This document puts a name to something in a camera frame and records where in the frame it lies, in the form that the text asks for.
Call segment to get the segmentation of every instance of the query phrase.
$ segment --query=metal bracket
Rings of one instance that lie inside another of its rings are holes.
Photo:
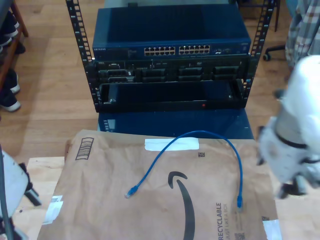
[[[86,67],[92,61],[92,56],[84,21],[80,10],[80,5],[78,0],[65,0],[65,2],[69,11],[74,36],[76,39],[76,43],[78,44],[83,67]]]
[[[251,86],[254,82],[254,77],[256,75],[258,63],[262,53],[262,49],[265,44],[267,32],[270,26],[270,20],[272,13],[274,12],[274,7],[276,0],[263,0],[263,5],[261,7],[261,14],[256,28],[253,45],[250,52],[250,62],[248,66],[248,72],[245,80],[243,81],[244,88],[244,99],[248,100]]]
[[[97,80],[96,71],[94,67],[94,58],[92,58],[90,46],[87,38],[87,33],[85,29],[85,24],[82,18],[82,13],[78,0],[65,0],[66,6],[68,8],[70,20],[72,23],[72,28],[76,43],[78,45],[80,57],[82,60],[83,68],[85,71],[86,79],[89,84],[91,96],[96,111],[98,111],[99,99],[97,97],[96,85],[94,82]]]

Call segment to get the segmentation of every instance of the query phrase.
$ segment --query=sneaker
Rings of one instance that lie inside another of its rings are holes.
[[[12,13],[8,11],[2,23],[2,27],[0,29],[0,35],[5,35],[12,38],[17,34],[18,34],[18,30],[15,27],[15,22],[13,21]]]
[[[2,35],[0,36],[0,46],[4,47],[9,45],[12,42],[12,38],[9,36]]]
[[[17,94],[20,91],[18,79],[18,74],[13,69],[9,68],[5,76],[4,87],[10,89],[13,94]]]
[[[0,107],[14,112],[21,107],[21,104],[9,88],[3,87],[0,91]]]

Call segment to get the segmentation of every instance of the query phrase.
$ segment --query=white shoe sole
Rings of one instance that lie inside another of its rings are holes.
[[[8,33],[8,34],[4,34],[7,37],[13,38],[18,34],[18,30],[16,29],[14,32]]]
[[[14,112],[14,111],[17,111],[21,107],[21,104],[20,104],[20,102],[16,101],[16,103],[13,104],[12,106],[2,106],[2,105],[0,105],[0,106],[3,107],[8,112]]]
[[[20,85],[19,85],[19,76],[18,76],[18,73],[15,73],[16,74],[16,86],[10,88],[11,92],[13,94],[17,94],[19,91],[20,91]]]
[[[10,37],[10,38],[8,39],[8,41],[6,41],[6,42],[4,42],[4,43],[1,43],[0,46],[1,46],[1,47],[7,46],[7,45],[9,45],[9,43],[11,43],[11,42],[12,42],[12,38]]]

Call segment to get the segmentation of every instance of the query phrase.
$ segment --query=amazon logo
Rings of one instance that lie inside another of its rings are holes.
[[[171,189],[174,188],[173,180],[174,176],[181,177],[183,179],[188,179],[186,175],[179,171],[172,171],[168,175],[168,184]],[[184,212],[185,212],[185,225],[184,225],[184,236],[183,240],[193,240],[195,237],[196,230],[196,220],[195,220],[195,210],[191,201],[191,197],[186,189],[185,185],[177,179],[176,182],[180,188],[183,202],[184,202]]]

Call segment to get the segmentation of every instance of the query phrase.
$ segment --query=barcode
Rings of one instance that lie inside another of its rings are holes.
[[[245,233],[235,233],[234,240],[246,240]]]
[[[94,144],[94,138],[92,137],[82,138],[81,145],[79,147],[75,160],[88,160],[93,144]]]

